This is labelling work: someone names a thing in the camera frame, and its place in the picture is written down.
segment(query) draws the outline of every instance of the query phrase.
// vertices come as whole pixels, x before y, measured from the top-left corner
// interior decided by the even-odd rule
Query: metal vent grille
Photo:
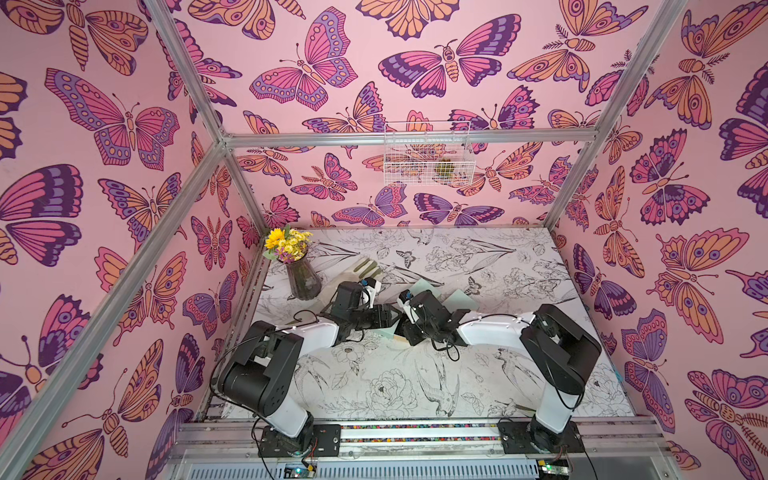
[[[275,479],[283,477],[285,463],[272,467]],[[193,465],[189,480],[259,480],[269,478],[261,463]],[[481,460],[419,460],[410,462],[324,462],[315,478],[387,478],[392,480],[506,480],[538,478],[535,460],[500,458]]]

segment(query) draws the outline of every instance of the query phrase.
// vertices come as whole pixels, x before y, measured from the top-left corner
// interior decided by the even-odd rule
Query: orange butterfly
[[[107,247],[100,247],[98,257],[94,260],[98,265],[96,276],[101,280],[101,288],[103,291],[109,292],[120,278],[128,262]],[[187,255],[185,252],[180,252],[165,264],[160,274],[157,275],[154,286],[152,286],[153,274],[153,277],[144,286],[139,287],[128,305],[128,310],[120,319],[118,324],[120,334],[114,339],[112,345],[118,346],[123,334],[141,326],[148,316],[153,322],[167,322],[171,329],[174,328],[170,316],[174,314],[176,309],[176,294],[184,281],[184,274],[187,272],[186,267]]]
[[[603,220],[608,223],[600,225],[595,231],[595,235],[608,234],[608,239],[603,245],[603,260],[610,266],[616,266],[616,263],[627,272],[635,275],[637,278],[645,276],[645,267],[640,257],[637,255],[634,247],[627,238],[619,231],[627,230],[618,218],[621,210],[621,199],[624,196],[624,167],[619,166],[611,178],[611,182],[605,189],[605,194],[600,192],[594,202],[594,211]],[[627,198],[627,209],[624,215],[629,211],[629,198]]]
[[[278,134],[280,130],[277,126],[266,118],[262,118],[248,110],[243,112],[245,121],[248,122],[250,130],[256,135]],[[246,172],[257,172],[265,175],[282,177],[286,185],[291,185],[290,172],[276,160],[287,161],[285,154],[302,154],[312,150],[314,147],[257,147],[249,148],[248,153],[253,155],[243,155],[237,158],[237,162]]]
[[[136,51],[147,39],[149,29],[144,20],[128,12],[102,10],[84,14],[80,9],[82,2],[70,0],[66,5],[69,26],[69,41],[72,53],[80,69],[85,71],[88,63],[88,37],[84,28],[88,27],[91,40],[110,67],[123,75],[133,74],[136,59],[128,52]],[[50,35],[64,21],[65,4],[62,0],[23,0],[20,2],[0,2],[5,16],[17,26],[38,35]]]
[[[600,120],[600,112],[593,111],[589,115],[587,115],[586,118],[584,118],[584,115],[581,114],[581,112],[576,112],[576,114],[581,117],[581,120],[576,120],[576,117],[569,114],[565,110],[558,110],[557,108],[553,111],[549,112],[549,115],[547,116],[547,119],[549,120],[549,124],[552,128],[594,128],[595,125],[598,124],[598,120]],[[553,145],[560,145],[565,143],[564,141],[553,141]]]
[[[161,386],[157,384],[160,364],[163,360],[163,340],[159,339],[144,354],[116,412],[112,405],[100,416],[89,414],[64,422],[62,428],[82,417],[91,417],[104,422],[102,427],[90,430],[48,447],[35,455],[22,476],[23,480],[44,480],[46,478],[87,478],[93,479],[98,473],[104,456],[104,437],[109,435],[109,444],[115,453],[128,457],[128,435],[120,420],[141,422],[152,415],[160,404]],[[118,383],[128,369],[123,370]]]
[[[638,20],[648,10],[647,6],[640,7],[629,15],[619,15],[616,7],[605,2],[598,7],[598,0],[560,0],[560,11],[563,14],[568,30],[575,35],[568,38],[568,32],[562,25],[556,25],[555,31],[560,40],[544,45],[543,49],[551,50],[565,45],[567,48],[551,51],[526,61],[511,69],[507,76],[525,81],[542,81],[554,76],[554,81],[566,81],[571,78],[579,81],[578,90],[583,92],[589,85],[589,67],[587,62],[573,51],[594,50],[595,44],[586,38],[597,35],[608,35],[621,30]]]
[[[619,161],[622,152],[632,150],[643,141],[642,133],[639,131],[622,132],[625,128],[629,128],[629,126],[624,125],[622,127],[621,117],[619,117],[619,121],[613,126],[608,139],[605,141],[603,153],[607,152],[609,148],[611,149],[611,152],[608,154],[608,164],[610,165]]]
[[[459,0],[362,0],[356,9],[366,17],[387,18],[387,30],[408,40],[419,38],[429,22],[451,19]]]
[[[253,5],[257,0],[193,0],[187,11],[198,20],[208,23],[220,23],[234,27],[243,23],[254,11]],[[258,0],[256,14],[243,25],[243,35],[254,40],[267,40],[275,31],[275,14],[270,0]],[[275,0],[288,13],[306,19],[301,5],[296,0]]]
[[[667,306],[675,305],[677,313],[685,319],[685,323],[693,327],[694,332],[704,335],[709,342],[723,343],[723,330],[715,312],[695,285],[701,286],[699,279],[702,276],[717,276],[702,275],[699,272],[731,258],[749,238],[748,233],[740,232],[737,228],[718,228],[714,232],[708,230],[693,235],[690,240],[682,236],[672,237],[666,242],[657,234],[656,239],[661,242],[661,261],[667,271],[659,273],[656,287],[645,293],[658,293]]]
[[[497,192],[502,191],[502,181],[498,179],[499,177],[508,178],[509,180],[522,180],[526,178],[533,171],[533,165],[530,163],[539,149],[541,149],[540,141],[528,142],[506,157],[495,169],[493,164],[491,164],[490,167],[484,169],[483,173],[475,172],[472,175],[472,182],[466,187],[459,188],[457,190],[458,194],[469,197],[479,193],[485,185],[485,178],[488,178],[488,183]]]
[[[690,10],[685,12],[680,36],[683,46],[702,60],[719,54],[737,41],[746,37],[752,30],[760,26],[768,18],[768,3],[751,2],[739,5],[726,15],[722,22],[720,17],[713,15],[704,19],[701,25],[691,24]],[[704,84],[696,76],[709,84],[715,82],[715,77],[707,67],[713,67],[728,58],[730,54],[718,55],[705,65],[701,60],[687,58],[677,67],[689,74],[688,77],[673,78],[662,84],[650,94],[644,107],[650,107],[656,100],[662,100],[668,110],[677,107],[679,119],[702,130],[712,125],[712,107]]]

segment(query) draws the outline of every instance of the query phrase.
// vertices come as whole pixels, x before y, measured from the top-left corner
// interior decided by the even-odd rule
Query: butterfly wing
[[[176,294],[179,293],[184,274],[187,272],[187,255],[180,252],[165,264],[154,282],[150,317],[159,323],[170,322],[170,316],[176,310]]]
[[[77,478],[94,480],[104,456],[101,429],[75,435],[35,455],[22,480]]]
[[[140,422],[160,404],[161,386],[155,385],[163,360],[163,340],[153,343],[136,366],[118,406],[118,414],[127,422]]]
[[[619,78],[624,70],[612,71],[598,78],[592,85],[592,89],[587,93],[585,104],[595,106],[611,98],[614,88],[619,83]]]

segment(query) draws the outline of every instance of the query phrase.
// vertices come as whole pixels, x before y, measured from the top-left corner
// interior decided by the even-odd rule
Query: butterfly antenna
[[[22,342],[24,342],[24,345],[27,347],[27,363],[26,365],[21,365],[19,363],[13,363],[11,360],[6,359],[3,355],[0,355],[0,360],[3,360],[6,363],[9,363],[13,366],[21,366],[21,367],[27,367],[32,364],[32,354],[29,352],[29,344],[27,343],[27,336],[22,335]]]

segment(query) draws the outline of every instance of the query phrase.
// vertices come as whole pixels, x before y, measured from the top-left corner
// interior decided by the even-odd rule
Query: bird drawing
[[[448,391],[448,383],[445,381],[445,364],[442,360],[440,361],[440,365],[438,365],[434,359],[432,359],[432,361],[435,363],[435,368],[437,369],[439,381],[438,388],[429,385],[429,383],[424,380],[419,368],[416,367],[416,376],[419,377],[419,385],[422,387],[424,396],[427,397],[430,402],[437,402],[437,409],[435,409],[435,414],[437,416],[451,416],[456,410],[456,403],[458,402],[458,375],[456,376],[456,390],[451,394],[450,391]]]

